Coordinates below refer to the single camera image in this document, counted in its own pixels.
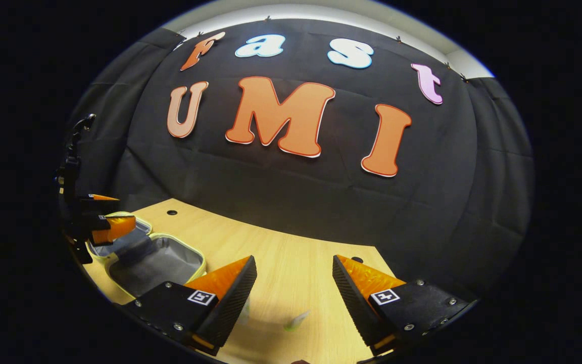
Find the black mount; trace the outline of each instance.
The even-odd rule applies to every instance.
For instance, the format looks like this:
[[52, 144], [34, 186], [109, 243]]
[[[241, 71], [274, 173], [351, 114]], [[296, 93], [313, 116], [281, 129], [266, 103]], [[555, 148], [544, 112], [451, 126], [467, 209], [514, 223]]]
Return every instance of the black mount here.
[[58, 185], [58, 205], [62, 230], [69, 240], [69, 248], [81, 264], [92, 262], [85, 242], [93, 241], [91, 231], [111, 228], [105, 215], [118, 210], [118, 201], [94, 200], [92, 195], [76, 196], [76, 180], [80, 175], [81, 161], [78, 143], [82, 132], [91, 129], [95, 114], [76, 122], [67, 143], [65, 159], [55, 172]]
[[164, 282], [123, 308], [161, 334], [189, 344], [192, 334], [217, 302], [219, 299], [213, 293]]
[[457, 320], [475, 302], [469, 304], [421, 280], [373, 293], [369, 303], [391, 325], [396, 339], [379, 348], [371, 346], [372, 353], [383, 354], [391, 348], [407, 350]]

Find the peach letter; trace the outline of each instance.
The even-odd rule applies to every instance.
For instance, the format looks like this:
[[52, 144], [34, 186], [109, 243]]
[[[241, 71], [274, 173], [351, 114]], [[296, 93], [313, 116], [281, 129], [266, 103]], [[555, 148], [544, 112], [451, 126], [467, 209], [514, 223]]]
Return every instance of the peach letter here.
[[363, 158], [361, 167], [367, 172], [394, 177], [397, 175], [397, 154], [406, 126], [412, 124], [409, 115], [390, 105], [376, 105], [379, 115], [378, 131], [372, 152]]
[[187, 117], [183, 123], [178, 121], [178, 109], [181, 106], [181, 100], [185, 91], [185, 86], [177, 87], [170, 94], [170, 106], [168, 110], [168, 131], [176, 138], [185, 138], [195, 127], [197, 121], [197, 112], [199, 111], [199, 102], [201, 93], [208, 88], [206, 81], [197, 82], [190, 86], [190, 105], [187, 107]]
[[318, 132], [326, 103], [335, 97], [332, 88], [305, 82], [280, 104], [269, 78], [246, 77], [239, 81], [239, 87], [243, 90], [242, 100], [233, 129], [226, 132], [228, 141], [252, 143], [255, 135], [250, 125], [254, 116], [262, 145], [269, 145], [289, 122], [286, 135], [277, 142], [278, 147], [287, 153], [310, 158], [320, 155]]
[[205, 55], [208, 49], [212, 47], [212, 44], [215, 44], [215, 40], [222, 39], [224, 35], [226, 35], [226, 32], [220, 32], [219, 34], [215, 34], [212, 37], [209, 37], [208, 39], [197, 43], [194, 50], [192, 50], [192, 54], [187, 59], [187, 62], [185, 62], [185, 64], [181, 66], [181, 71], [197, 64], [197, 62], [199, 62], [199, 56]]

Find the wooden table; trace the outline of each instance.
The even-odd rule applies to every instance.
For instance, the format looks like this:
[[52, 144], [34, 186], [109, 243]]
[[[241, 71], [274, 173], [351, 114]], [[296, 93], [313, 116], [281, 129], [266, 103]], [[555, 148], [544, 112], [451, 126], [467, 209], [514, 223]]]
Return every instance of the wooden table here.
[[[168, 210], [178, 214], [168, 215]], [[245, 256], [256, 259], [257, 280], [250, 293], [250, 318], [235, 324], [217, 354], [230, 363], [281, 363], [304, 359], [311, 364], [355, 363], [372, 357], [356, 330], [332, 278], [335, 254], [358, 256], [385, 274], [394, 274], [375, 247], [298, 237], [249, 225], [167, 200], [134, 212], [153, 226], [196, 247], [206, 257], [207, 271]], [[113, 302], [130, 295], [116, 286], [100, 263], [85, 269]], [[294, 316], [311, 313], [293, 332], [282, 326]]]

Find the white ceiling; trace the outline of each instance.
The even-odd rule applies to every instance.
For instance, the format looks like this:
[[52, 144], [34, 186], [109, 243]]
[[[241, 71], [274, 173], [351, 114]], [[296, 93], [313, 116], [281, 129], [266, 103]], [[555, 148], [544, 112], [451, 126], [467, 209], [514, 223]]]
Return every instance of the white ceiling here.
[[472, 55], [455, 42], [397, 9], [370, 0], [217, 0], [178, 16], [164, 28], [196, 37], [220, 28], [265, 19], [320, 19], [366, 28], [417, 48], [467, 78], [492, 77]]

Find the black backdrop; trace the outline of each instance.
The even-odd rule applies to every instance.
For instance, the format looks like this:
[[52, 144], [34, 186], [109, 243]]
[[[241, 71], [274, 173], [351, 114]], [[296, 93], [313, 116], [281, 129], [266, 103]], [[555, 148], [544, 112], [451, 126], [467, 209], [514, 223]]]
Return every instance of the black backdrop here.
[[[582, 9], [400, 9], [492, 70], [522, 113], [537, 160], [531, 225], [512, 265], [465, 320], [401, 362], [582, 360]], [[92, 77], [182, 10], [156, 1], [0, 4], [0, 362], [194, 362], [137, 330], [83, 280], [55, 244], [50, 177], [63, 120]]]
[[[196, 43], [222, 31], [224, 38], [196, 65], [179, 71]], [[284, 51], [270, 58], [234, 55], [262, 34], [284, 35]], [[337, 37], [372, 46], [370, 67], [331, 63], [326, 53]], [[179, 42], [174, 32], [155, 30], [85, 92], [71, 124], [88, 113], [98, 118], [80, 144], [81, 194], [115, 196], [128, 211], [177, 198], [271, 230], [376, 246], [398, 277], [429, 279], [462, 297], [460, 288], [485, 293], [515, 255], [533, 201], [534, 166], [524, 125], [494, 78], [465, 83], [409, 44], [309, 19], [235, 25], [171, 51]], [[439, 77], [443, 104], [422, 95], [413, 63]], [[238, 81], [248, 76], [271, 78], [280, 101], [303, 82], [335, 89], [321, 120], [319, 157], [281, 151], [277, 140], [288, 126], [267, 147], [226, 140], [242, 94]], [[199, 81], [210, 86], [194, 131], [173, 138], [166, 121], [170, 93]], [[376, 137], [376, 104], [412, 118], [400, 171], [391, 178], [360, 166]]]

